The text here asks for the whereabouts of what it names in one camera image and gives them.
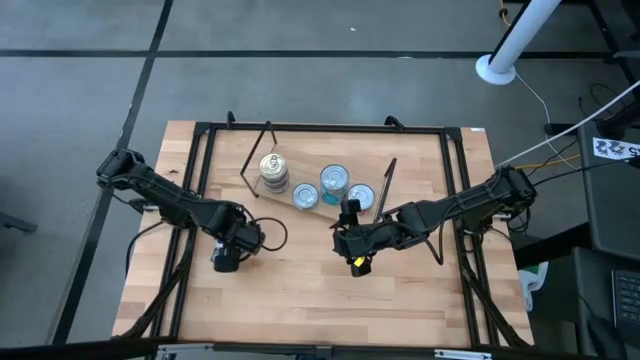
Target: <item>wooden tabletop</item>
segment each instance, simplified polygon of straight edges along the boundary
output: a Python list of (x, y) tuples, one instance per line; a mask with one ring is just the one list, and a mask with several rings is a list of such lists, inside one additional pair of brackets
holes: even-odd
[[(156, 172), (180, 184), (183, 179), (195, 122), (171, 121), (156, 164)], [(472, 185), (493, 173), (493, 161), (483, 129), (462, 129)], [(460, 272), (451, 222), (444, 229), (444, 266), (429, 249), (379, 252), (373, 271), (353, 278), (344, 259), (332, 251), (330, 219), (300, 212), (273, 200), (255, 199), (239, 176), (240, 168), (258, 132), (219, 130), (206, 197), (244, 204), (256, 217), (275, 216), (289, 229), (289, 242), (278, 252), (262, 251), (241, 264), (236, 273), (213, 271), (210, 256), (215, 241), (199, 232), (182, 317), (180, 338), (195, 341), (248, 343), (303, 343), (412, 347), (468, 347)], [(438, 136), (277, 132), (278, 142), (314, 155), (331, 156), (345, 164), (357, 160), (384, 173), (398, 158), (386, 209), (420, 199), (446, 196)], [(204, 148), (203, 137), (201, 148)], [(268, 151), (261, 144), (257, 153)], [(454, 144), (449, 144), (461, 184)], [(196, 163), (192, 188), (201, 167)], [(256, 171), (247, 175), (257, 176)], [(144, 215), (141, 229), (159, 220)], [(494, 227), (507, 231), (504, 223)], [(266, 244), (274, 247), (283, 232), (265, 222)], [(113, 328), (121, 334), (133, 325), (156, 295), (171, 228), (162, 225), (141, 237), (135, 247), (120, 308)], [(186, 238), (183, 232), (182, 242)], [(511, 244), (489, 232), (483, 245), (494, 302), (518, 334), (533, 343), (524, 308)], [(173, 298), (167, 303), (162, 334), (168, 333)], [(488, 342), (482, 306), (476, 299), (480, 335)]]

